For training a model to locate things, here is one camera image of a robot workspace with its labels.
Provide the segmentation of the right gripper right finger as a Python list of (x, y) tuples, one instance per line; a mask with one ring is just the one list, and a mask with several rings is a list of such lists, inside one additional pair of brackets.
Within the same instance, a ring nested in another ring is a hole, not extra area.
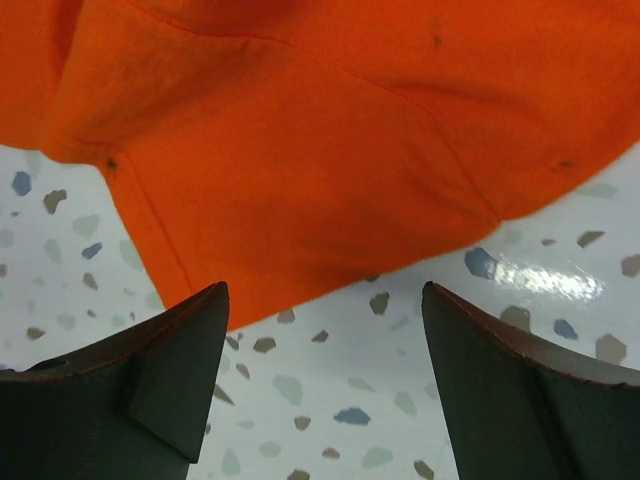
[(638, 371), (506, 324), (434, 282), (422, 316), (460, 478), (638, 479)]

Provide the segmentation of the orange t shirt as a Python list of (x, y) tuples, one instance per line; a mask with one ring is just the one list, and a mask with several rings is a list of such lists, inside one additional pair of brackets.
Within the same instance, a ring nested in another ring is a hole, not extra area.
[(635, 1), (5, 1), (1, 141), (103, 174), (238, 328), (472, 244), (639, 138)]

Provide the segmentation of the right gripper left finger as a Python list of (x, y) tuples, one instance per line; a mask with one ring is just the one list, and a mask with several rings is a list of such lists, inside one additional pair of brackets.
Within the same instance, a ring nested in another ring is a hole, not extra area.
[(5, 479), (183, 479), (199, 460), (229, 318), (213, 284), (84, 348), (1, 373)]

